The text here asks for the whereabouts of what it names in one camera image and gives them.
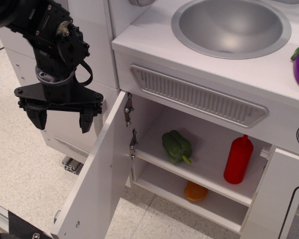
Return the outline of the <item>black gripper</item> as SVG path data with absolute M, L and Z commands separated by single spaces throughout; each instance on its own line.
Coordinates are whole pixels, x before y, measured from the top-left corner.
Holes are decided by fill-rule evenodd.
M 19 107 L 23 108 L 39 130 L 44 130 L 47 110 L 79 112 L 82 133 L 87 133 L 94 115 L 102 113 L 103 95 L 82 86 L 73 76 L 65 83 L 48 84 L 39 82 L 15 89 Z

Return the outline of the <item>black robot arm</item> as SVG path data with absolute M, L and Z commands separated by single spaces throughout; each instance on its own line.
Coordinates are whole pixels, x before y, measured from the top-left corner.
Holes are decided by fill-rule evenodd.
M 89 44 L 70 13 L 53 0 L 0 0 L 0 28 L 20 33 L 31 45 L 38 83 L 17 88 L 18 105 L 32 123 L 45 129 L 48 111 L 78 112 L 87 133 L 102 112 L 103 96 L 88 89 L 92 79 L 79 82 L 75 72 L 85 62 Z

